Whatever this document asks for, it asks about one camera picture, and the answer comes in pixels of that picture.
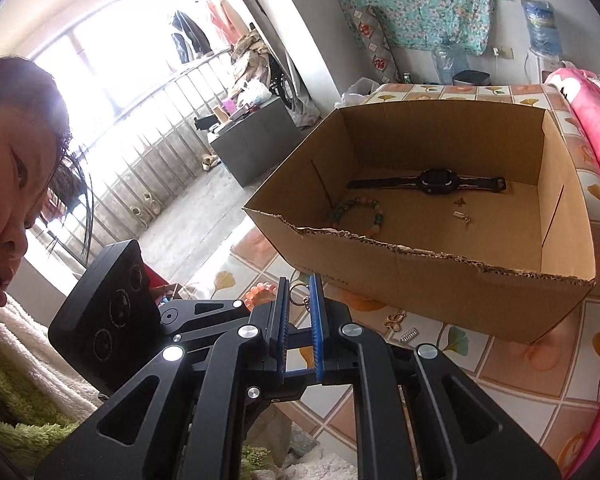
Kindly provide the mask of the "brown cardboard box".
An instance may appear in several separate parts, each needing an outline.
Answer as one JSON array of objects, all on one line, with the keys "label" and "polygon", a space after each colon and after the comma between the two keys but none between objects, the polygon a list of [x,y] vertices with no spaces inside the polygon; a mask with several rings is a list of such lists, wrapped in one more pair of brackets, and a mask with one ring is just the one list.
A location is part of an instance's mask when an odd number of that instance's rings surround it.
[{"label": "brown cardboard box", "polygon": [[[446,168],[501,193],[349,190]],[[330,114],[248,200],[295,268],[388,306],[531,344],[590,293],[596,255],[579,176],[549,110],[403,101]]]}]

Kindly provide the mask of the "dark grey cabinet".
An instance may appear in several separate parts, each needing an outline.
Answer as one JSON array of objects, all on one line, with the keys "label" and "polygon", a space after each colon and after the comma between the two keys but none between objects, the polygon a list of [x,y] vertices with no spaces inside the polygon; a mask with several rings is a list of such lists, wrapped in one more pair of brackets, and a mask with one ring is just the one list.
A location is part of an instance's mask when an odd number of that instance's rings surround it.
[{"label": "dark grey cabinet", "polygon": [[276,168],[303,136],[279,98],[231,122],[210,142],[228,172],[245,188]]}]

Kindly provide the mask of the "silver rhinestone hair clip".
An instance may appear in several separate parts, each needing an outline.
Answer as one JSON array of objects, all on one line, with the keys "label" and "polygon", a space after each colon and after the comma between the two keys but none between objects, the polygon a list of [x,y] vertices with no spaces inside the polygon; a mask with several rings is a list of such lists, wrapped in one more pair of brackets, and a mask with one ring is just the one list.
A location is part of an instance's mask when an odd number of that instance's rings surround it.
[{"label": "silver rhinestone hair clip", "polygon": [[412,327],[399,337],[399,341],[403,342],[404,344],[408,344],[410,341],[414,340],[418,336],[419,330],[415,327]]}]

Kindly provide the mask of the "rolled patterned mat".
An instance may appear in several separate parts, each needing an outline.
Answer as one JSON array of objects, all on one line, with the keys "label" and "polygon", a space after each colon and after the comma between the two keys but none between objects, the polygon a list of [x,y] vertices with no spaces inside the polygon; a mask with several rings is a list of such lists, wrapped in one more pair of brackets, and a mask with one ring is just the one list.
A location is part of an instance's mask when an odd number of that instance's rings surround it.
[{"label": "rolled patterned mat", "polygon": [[356,36],[362,41],[370,59],[376,79],[382,84],[399,81],[399,72],[384,29],[372,6],[362,6],[352,11],[352,24]]}]

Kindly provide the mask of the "white plastic bag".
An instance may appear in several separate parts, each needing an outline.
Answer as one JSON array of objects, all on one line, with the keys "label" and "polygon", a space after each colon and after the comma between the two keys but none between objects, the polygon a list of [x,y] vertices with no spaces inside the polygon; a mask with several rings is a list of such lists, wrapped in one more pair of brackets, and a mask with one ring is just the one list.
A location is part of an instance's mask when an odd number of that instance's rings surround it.
[{"label": "white plastic bag", "polygon": [[360,105],[378,88],[379,84],[377,81],[362,77],[343,92],[335,106],[340,108]]}]

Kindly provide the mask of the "gold ring keychain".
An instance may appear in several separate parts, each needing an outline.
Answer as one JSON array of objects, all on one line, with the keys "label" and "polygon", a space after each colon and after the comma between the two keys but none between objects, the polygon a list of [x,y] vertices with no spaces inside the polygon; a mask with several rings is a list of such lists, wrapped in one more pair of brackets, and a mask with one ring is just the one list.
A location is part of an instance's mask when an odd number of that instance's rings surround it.
[{"label": "gold ring keychain", "polygon": [[302,281],[293,282],[289,287],[289,300],[298,308],[309,312],[310,310],[310,288]]}]

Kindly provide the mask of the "patterned tablecloth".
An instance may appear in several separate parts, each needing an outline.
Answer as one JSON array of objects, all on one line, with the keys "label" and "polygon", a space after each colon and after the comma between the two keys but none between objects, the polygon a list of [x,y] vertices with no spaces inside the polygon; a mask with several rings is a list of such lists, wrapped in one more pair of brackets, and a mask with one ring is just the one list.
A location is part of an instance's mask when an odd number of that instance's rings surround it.
[{"label": "patterned tablecloth", "polygon": [[[518,104],[552,112],[576,167],[590,215],[596,255],[596,282],[577,307],[531,344],[504,340],[426,318],[324,283],[327,297],[346,304],[356,322],[392,344],[412,348],[433,344],[462,368],[556,460],[562,472],[574,465],[600,409],[600,166],[576,114],[550,86],[459,89],[422,84],[387,84],[366,104],[468,100]],[[247,219],[188,281],[198,298],[263,299],[281,276],[304,282],[309,274],[289,264],[246,213]],[[389,314],[404,311],[400,333],[384,326]],[[415,327],[408,344],[399,337]]]}]

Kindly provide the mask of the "blue water jug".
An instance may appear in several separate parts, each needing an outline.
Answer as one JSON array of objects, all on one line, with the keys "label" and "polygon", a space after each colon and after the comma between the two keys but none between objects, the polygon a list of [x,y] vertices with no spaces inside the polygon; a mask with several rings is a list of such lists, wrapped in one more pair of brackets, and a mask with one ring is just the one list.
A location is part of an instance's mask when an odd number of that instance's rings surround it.
[{"label": "blue water jug", "polygon": [[545,0],[520,0],[530,38],[530,48],[538,55],[560,58],[562,43],[556,24],[555,10]]}]

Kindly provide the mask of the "pink smart watch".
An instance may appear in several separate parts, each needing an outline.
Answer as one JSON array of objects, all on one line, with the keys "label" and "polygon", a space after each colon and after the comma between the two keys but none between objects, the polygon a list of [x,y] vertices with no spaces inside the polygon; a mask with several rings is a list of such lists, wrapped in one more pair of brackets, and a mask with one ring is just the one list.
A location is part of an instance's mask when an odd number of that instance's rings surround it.
[{"label": "pink smart watch", "polygon": [[379,179],[358,179],[347,184],[349,190],[419,190],[428,195],[448,195],[458,190],[504,192],[507,188],[503,177],[461,177],[455,171],[446,168],[427,169],[417,176],[391,177]]}]

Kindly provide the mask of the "white water dispenser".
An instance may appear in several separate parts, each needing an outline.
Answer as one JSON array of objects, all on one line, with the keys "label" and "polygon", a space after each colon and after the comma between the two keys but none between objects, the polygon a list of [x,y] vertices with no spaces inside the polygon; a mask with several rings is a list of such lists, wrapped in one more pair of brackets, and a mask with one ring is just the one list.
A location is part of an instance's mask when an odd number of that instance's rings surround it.
[{"label": "white water dispenser", "polygon": [[524,59],[524,74],[528,84],[544,84],[555,70],[573,67],[573,62],[563,60],[560,56],[536,52],[532,48],[528,50]]}]

